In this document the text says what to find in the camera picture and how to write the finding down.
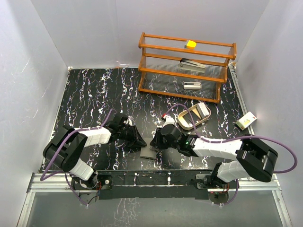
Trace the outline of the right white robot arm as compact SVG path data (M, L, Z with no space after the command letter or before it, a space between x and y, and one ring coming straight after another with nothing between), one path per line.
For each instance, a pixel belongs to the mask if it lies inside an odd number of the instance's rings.
M268 183L278 157L278 153L260 139L206 140L184 134L173 124L157 128L150 146L156 150L173 148L187 157L210 156L230 160L229 163L217 163L210 175L195 180L202 187L209 188L221 188L246 177Z

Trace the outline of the stack of cards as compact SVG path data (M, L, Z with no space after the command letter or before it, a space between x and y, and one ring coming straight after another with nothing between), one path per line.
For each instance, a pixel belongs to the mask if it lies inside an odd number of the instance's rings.
M207 109L207 106L205 105L205 103L203 102L199 102L196 106L200 116L202 119L206 118L209 116L210 112L209 110Z

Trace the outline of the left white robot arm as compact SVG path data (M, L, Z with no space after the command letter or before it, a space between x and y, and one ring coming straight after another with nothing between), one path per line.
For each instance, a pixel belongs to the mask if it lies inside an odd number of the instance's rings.
M98 183L97 173L81 160L83 149L116 140L124 141L130 149L147 146L132 119L123 113L115 114L112 120L107 116L104 123L93 128L63 126L43 150L43 156L49 163L40 180L50 177L46 173L55 165L61 172L80 179L86 188L94 188Z

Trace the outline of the oval wooden tray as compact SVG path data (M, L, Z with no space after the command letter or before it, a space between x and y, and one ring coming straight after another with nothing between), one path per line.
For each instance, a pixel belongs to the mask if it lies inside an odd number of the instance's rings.
M207 107L204 102L199 102L198 104L189 108L189 112L184 110L177 117L177 122L184 130L191 130L198 127L205 121L209 119L211 115L211 110Z

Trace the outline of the black credit card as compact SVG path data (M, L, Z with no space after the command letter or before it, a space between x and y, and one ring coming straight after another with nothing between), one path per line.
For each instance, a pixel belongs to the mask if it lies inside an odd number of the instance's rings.
M201 118L195 112L190 111L190 114L186 113L183 116L183 118L185 119L185 121L187 122L187 124L194 125L194 124L197 124L198 122L201 121Z

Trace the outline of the grey card holder wallet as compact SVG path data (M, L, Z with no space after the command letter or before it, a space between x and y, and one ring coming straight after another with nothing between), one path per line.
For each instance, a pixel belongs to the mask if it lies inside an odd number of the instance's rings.
M140 157L145 159L156 159L157 152L150 146L152 138L145 138L144 141L146 142L147 146L141 148Z

